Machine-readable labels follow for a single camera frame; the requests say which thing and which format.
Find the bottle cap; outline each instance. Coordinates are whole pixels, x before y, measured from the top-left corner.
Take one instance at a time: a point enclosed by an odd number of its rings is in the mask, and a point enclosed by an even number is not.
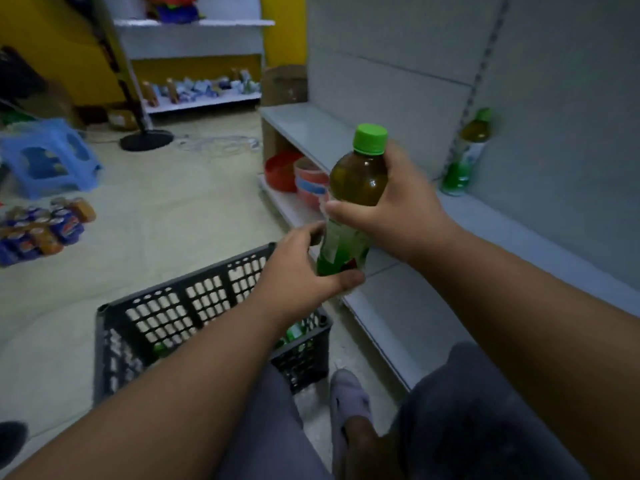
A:
[[[484,121],[485,123],[489,123],[491,121],[491,108],[484,107],[478,109],[478,112],[476,112],[476,121]]]
[[[353,137],[353,149],[364,155],[382,155],[387,145],[387,130],[379,125],[358,125]]]

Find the blue plastic stool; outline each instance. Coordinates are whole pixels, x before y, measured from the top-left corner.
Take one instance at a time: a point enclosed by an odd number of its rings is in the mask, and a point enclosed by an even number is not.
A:
[[[42,191],[75,185],[83,192],[98,186],[100,162],[80,135],[65,120],[42,120],[29,131],[0,141],[0,156],[31,200]]]

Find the crate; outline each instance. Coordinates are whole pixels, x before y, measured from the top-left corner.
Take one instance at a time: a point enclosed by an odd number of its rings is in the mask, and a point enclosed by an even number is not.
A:
[[[98,308],[93,405],[114,395],[249,295],[275,243],[133,293]],[[270,361],[293,394],[327,377],[331,319],[322,308],[301,321],[307,332],[275,349]]]

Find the tiled floor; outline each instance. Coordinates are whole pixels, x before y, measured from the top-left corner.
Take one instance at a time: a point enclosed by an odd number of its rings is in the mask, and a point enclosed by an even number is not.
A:
[[[0,477],[91,408],[98,306],[284,234],[283,220],[256,183],[260,149],[212,138],[260,139],[255,111],[171,114],[156,124],[178,138],[148,153],[121,151],[115,133],[91,134],[91,141],[111,142],[92,144],[105,170],[100,187],[85,197],[98,220],[61,254],[0,270],[0,420],[23,420],[30,430],[27,446]],[[27,203],[12,182],[0,201]],[[331,368],[347,367],[361,379],[384,432],[403,389],[350,313],[334,303],[327,307],[335,320]],[[329,465],[326,391],[320,384],[296,402]]]

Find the stand fan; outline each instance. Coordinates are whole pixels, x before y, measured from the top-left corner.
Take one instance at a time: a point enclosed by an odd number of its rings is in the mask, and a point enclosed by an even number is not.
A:
[[[173,135],[169,131],[165,130],[149,130],[144,120],[140,117],[140,108],[137,107],[136,102],[131,93],[129,87],[122,77],[122,71],[120,65],[116,61],[116,57],[113,53],[113,49],[109,44],[105,31],[100,26],[100,21],[95,13],[95,7],[91,0],[65,0],[73,9],[80,15],[85,17],[92,26],[93,36],[102,49],[111,71],[116,75],[118,85],[124,99],[127,104],[127,108],[133,113],[138,127],[141,129],[139,132],[130,134],[120,139],[120,147],[126,152],[146,152],[149,150],[155,150],[162,148],[173,141]]]

